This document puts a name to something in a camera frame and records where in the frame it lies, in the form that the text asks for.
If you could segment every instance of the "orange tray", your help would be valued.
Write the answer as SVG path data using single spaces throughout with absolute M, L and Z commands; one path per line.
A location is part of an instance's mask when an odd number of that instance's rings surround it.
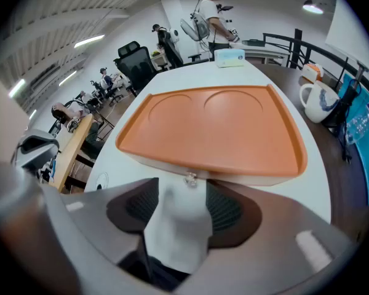
M 252 185 L 299 176 L 308 162 L 299 130 L 270 84 L 148 95 L 116 147 L 153 167 Z

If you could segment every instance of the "white cup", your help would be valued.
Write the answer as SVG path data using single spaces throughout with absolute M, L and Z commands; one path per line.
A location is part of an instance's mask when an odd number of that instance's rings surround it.
M 306 103 L 302 97 L 304 89 L 312 89 Z M 339 96 L 323 82 L 316 81 L 315 84 L 304 84 L 301 86 L 300 99 L 305 107 L 307 118 L 318 124 L 332 112 L 338 104 Z

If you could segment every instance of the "white mug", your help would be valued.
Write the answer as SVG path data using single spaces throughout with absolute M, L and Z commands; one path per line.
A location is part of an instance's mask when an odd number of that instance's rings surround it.
M 312 89 L 306 103 L 302 97 L 304 89 Z M 307 118 L 316 124 L 323 121 L 339 102 L 338 94 L 320 81 L 316 81 L 315 84 L 302 85 L 300 89 L 300 99 L 302 105 L 305 107 Z

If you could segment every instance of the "dark brown table surface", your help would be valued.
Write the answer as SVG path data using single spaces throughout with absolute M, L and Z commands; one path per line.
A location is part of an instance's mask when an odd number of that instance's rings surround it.
M 309 83 L 301 77 L 301 71 L 277 65 L 255 64 L 273 83 L 286 94 L 309 127 L 319 147 L 331 195 L 331 223 L 357 239 L 363 227 L 362 215 L 367 209 L 367 189 L 362 163 L 357 148 L 349 147 L 351 163 L 342 160 L 339 141 L 321 124 L 311 122 L 304 113 L 300 101 L 300 87 Z

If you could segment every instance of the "ceiling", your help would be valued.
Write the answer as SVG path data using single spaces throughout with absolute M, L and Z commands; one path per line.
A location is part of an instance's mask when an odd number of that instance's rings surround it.
M 38 108 L 58 83 L 82 69 L 98 43 L 74 48 L 84 39 L 108 35 L 145 0 L 22 0 L 0 30 L 0 79 L 27 113 Z M 335 0 L 318 0 L 333 12 Z

